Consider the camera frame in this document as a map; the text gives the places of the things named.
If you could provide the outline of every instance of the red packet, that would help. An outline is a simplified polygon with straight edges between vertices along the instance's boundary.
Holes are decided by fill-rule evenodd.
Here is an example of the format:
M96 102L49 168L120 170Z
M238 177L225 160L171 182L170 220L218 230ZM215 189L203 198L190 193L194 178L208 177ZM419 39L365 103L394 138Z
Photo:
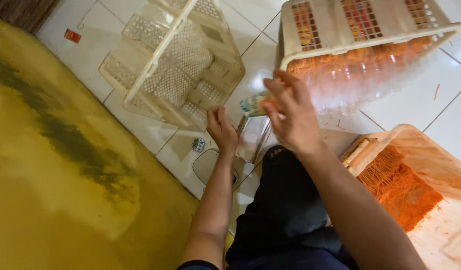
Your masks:
M72 31L71 29L67 29L67 31L65 31L65 35L64 37L70 41L73 41L75 42L76 44L79 43L80 41L80 38L82 37L80 34L77 34L75 33L74 31Z

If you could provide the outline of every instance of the left hand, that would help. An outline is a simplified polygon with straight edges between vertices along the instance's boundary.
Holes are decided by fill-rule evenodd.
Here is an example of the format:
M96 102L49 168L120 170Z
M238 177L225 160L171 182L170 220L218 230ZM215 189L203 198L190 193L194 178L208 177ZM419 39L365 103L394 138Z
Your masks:
M222 106L214 106L207 110L207 131L219 147L220 153L233 157L239 137L235 128L228 122L225 110Z

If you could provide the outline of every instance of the dark pants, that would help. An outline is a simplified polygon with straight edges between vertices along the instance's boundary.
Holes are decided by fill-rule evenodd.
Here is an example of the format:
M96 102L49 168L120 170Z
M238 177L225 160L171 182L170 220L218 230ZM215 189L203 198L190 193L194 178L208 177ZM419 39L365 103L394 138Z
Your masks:
M270 158L277 148L265 155L254 201L237 218L227 263L293 249L324 249L340 260L348 253L334 228L325 227L327 211L311 177L288 150Z

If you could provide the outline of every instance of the right hand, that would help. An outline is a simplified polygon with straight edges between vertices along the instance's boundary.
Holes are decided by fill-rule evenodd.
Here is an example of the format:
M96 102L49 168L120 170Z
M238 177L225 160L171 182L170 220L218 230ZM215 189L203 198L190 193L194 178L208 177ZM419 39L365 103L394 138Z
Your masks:
M279 143L296 156L312 154L323 145L323 141L307 86L283 70L275 70L274 76L277 80L264 79L263 83L278 108L272 101L262 102L272 129Z

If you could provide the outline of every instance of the brown curtain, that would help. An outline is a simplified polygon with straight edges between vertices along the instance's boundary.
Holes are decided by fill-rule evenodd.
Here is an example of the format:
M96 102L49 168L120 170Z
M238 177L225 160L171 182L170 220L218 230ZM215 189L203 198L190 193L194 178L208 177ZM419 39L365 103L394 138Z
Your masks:
M0 19L35 34L59 0L0 0Z

